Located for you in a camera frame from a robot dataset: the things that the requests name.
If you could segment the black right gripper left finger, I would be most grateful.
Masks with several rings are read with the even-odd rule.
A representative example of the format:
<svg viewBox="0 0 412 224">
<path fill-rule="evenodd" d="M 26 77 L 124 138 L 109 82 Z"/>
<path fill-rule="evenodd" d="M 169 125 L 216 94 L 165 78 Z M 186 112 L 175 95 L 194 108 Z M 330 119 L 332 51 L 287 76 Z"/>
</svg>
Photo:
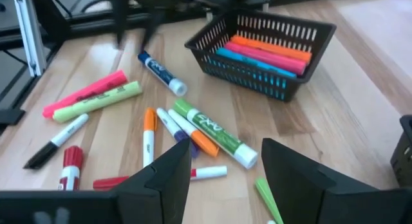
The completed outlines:
<svg viewBox="0 0 412 224">
<path fill-rule="evenodd" d="M 108 191 L 3 191 L 1 223 L 181 223 L 191 146 L 178 142 Z"/>
</svg>

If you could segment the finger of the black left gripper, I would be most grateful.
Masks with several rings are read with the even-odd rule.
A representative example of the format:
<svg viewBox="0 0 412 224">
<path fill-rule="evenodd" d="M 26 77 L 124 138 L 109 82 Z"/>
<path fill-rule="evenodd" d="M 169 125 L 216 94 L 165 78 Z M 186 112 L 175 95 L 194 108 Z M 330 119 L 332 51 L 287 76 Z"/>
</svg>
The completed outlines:
<svg viewBox="0 0 412 224">
<path fill-rule="evenodd" d="M 144 36 L 141 42 L 141 52 L 143 52 L 151 40 L 152 36 L 157 31 L 158 27 L 163 23 L 166 16 L 167 9 L 154 9 L 148 18 L 147 24 L 145 26 Z"/>
<path fill-rule="evenodd" d="M 128 3 L 124 1 L 112 1 L 111 5 L 114 21 L 113 32 L 116 37 L 117 47 L 120 48 L 127 27 Z"/>
</svg>

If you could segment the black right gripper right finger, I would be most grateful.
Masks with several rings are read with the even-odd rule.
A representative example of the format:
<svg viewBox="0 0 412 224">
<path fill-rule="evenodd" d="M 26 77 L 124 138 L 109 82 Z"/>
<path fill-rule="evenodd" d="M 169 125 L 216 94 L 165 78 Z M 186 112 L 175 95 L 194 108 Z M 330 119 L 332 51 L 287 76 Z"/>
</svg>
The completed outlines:
<svg viewBox="0 0 412 224">
<path fill-rule="evenodd" d="M 261 158 L 284 223 L 411 224 L 411 189 L 379 190 L 271 138 Z"/>
</svg>

